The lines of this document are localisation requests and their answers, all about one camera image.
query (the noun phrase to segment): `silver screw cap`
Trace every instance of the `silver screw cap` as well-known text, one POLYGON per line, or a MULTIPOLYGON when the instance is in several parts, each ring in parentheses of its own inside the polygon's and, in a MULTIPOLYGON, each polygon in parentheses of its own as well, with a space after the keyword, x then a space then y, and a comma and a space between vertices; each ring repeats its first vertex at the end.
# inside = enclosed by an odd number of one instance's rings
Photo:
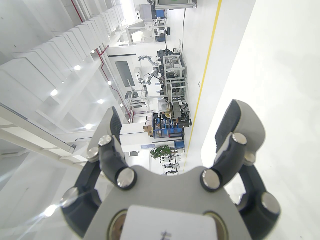
POLYGON ((68 189, 60 200, 62 208, 67 208, 72 205, 79 197, 79 190, 77 187, 68 189))
POLYGON ((247 143, 247 138, 243 134, 240 134, 240 133, 234 133, 232 135, 232 139, 241 145, 245 145, 247 143))
POLYGON ((97 162, 99 159, 99 148, 97 146, 88 150, 87 159, 91 163, 97 162))
POLYGON ((129 187, 135 179, 135 172, 131 168, 123 169, 118 178, 117 184, 120 188, 127 188, 129 187))
POLYGON ((220 186, 218 174, 212 169, 207 169, 202 173, 202 180, 209 189, 216 190, 220 186))
POLYGON ((110 135, 104 135, 103 137, 101 137, 99 139, 99 146, 105 146, 107 144, 109 144, 112 141, 112 137, 110 135))
POLYGON ((271 193, 264 192, 261 196, 261 203, 269 212, 275 215, 280 213, 280 205, 271 193))

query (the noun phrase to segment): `collaborative robot arm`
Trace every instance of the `collaborative robot arm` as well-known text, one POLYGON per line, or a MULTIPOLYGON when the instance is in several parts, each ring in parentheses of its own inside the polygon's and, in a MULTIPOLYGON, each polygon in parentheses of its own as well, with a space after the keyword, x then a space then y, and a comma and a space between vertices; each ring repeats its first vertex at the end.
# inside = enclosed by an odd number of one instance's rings
POLYGON ((147 73, 146 75, 144 75, 142 78, 139 78, 139 83, 140 84, 147 84, 150 85, 151 84, 151 79, 153 77, 157 78, 159 76, 159 64, 156 62, 153 62, 150 56, 147 55, 141 55, 138 58, 138 61, 141 62, 141 60, 147 59, 150 64, 152 65, 152 72, 151 73, 147 73))
MULTIPOLYGON (((100 123, 89 144, 89 162, 75 186, 61 200, 65 220, 81 238, 151 239, 146 238, 148 227, 143 228, 142 224, 141 228, 136 228, 137 225, 132 224, 145 219, 141 212, 135 212, 139 217, 133 216, 134 207, 147 209, 151 214, 162 209, 168 214, 209 216, 215 223, 212 231, 215 235, 210 239, 259 240, 273 229, 280 215, 280 205, 267 192, 254 166, 265 131, 246 103, 233 100, 226 111, 215 136, 217 158, 213 166, 209 169, 196 167, 177 176, 157 175, 141 166, 128 167, 121 156, 120 120, 114 108, 107 113, 109 119, 100 123), (94 189, 101 170, 114 184, 103 202, 94 189), (231 201, 223 188, 237 173, 246 189, 239 205, 231 201)), ((169 223, 175 225, 185 220, 174 219, 169 223)), ((156 224, 157 230, 170 233, 161 224, 156 224)))

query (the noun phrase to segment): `ceiling light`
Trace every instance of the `ceiling light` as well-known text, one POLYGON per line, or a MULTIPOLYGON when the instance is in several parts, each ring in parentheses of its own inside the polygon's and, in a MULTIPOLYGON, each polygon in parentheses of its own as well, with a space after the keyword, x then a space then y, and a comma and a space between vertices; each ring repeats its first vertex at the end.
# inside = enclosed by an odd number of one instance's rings
POLYGON ((85 126, 85 128, 86 128, 87 130, 90 130, 90 129, 92 128, 92 124, 91 124, 91 123, 88 123, 88 124, 85 126))
POLYGON ((54 214, 55 210, 57 209, 57 205, 50 205, 45 211, 43 212, 45 217, 50 217, 54 214))
POLYGON ((54 90, 50 93, 51 96, 56 96, 57 94, 58 94, 58 91, 57 91, 56 89, 54 89, 54 90))

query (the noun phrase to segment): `green plant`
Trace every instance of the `green plant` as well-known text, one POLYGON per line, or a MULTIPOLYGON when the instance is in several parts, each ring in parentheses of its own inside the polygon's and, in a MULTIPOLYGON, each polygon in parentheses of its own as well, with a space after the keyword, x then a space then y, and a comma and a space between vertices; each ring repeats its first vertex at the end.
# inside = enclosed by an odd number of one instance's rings
POLYGON ((159 146, 156 149, 152 149, 150 151, 150 155, 154 159, 158 159, 160 157, 163 157, 163 156, 166 156, 166 155, 170 155, 170 154, 171 154, 171 149, 167 145, 159 146))

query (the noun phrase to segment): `white wall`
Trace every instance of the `white wall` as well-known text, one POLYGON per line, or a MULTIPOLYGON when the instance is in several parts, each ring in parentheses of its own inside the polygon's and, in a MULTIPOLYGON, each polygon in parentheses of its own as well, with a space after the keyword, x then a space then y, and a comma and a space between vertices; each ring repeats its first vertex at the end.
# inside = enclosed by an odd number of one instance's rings
MULTIPOLYGON (((119 71, 115 65, 115 62, 117 61, 127 61, 132 77, 135 71, 135 68, 141 68, 141 76, 144 76, 147 73, 152 72, 152 66, 149 63, 148 60, 142 60, 138 61, 139 56, 141 55, 148 55, 148 56, 157 56, 158 50, 163 50, 166 48, 166 45, 164 42, 157 42, 157 43, 141 43, 134 46, 121 46, 121 47, 110 47, 107 49, 108 56, 112 55, 126 55, 126 54, 136 54, 136 56, 121 56, 121 57, 109 57, 108 63, 110 70, 112 74, 114 75, 114 79, 117 82, 117 85, 121 89, 121 92, 126 93, 128 91, 131 91, 130 87, 125 87, 125 85, 122 82, 122 79, 120 77, 119 71)), ((142 85, 139 84, 137 79, 133 79, 135 83, 135 89, 143 89, 142 85)), ((157 93, 157 91, 161 90, 161 86, 156 85, 157 82, 159 82, 156 78, 153 78, 151 80, 152 84, 147 85, 148 89, 148 95, 149 96, 158 96, 160 97, 160 94, 157 93)), ((149 103, 151 103, 151 107, 149 107, 147 110, 155 110, 158 107, 158 100, 150 100, 149 103)), ((142 108, 135 108, 135 111, 147 111, 145 107, 142 108)))
POLYGON ((126 154, 125 160, 128 164, 128 166, 142 166, 145 169, 149 170, 150 167, 150 150, 141 150, 139 151, 139 154, 137 156, 129 156, 129 154, 126 154))
MULTIPOLYGON (((232 99, 255 110, 266 131, 256 167, 282 209, 270 240, 320 235, 318 6, 319 0, 256 1, 201 150, 210 166, 212 137, 232 99)), ((232 182, 229 191, 239 186, 232 182)))

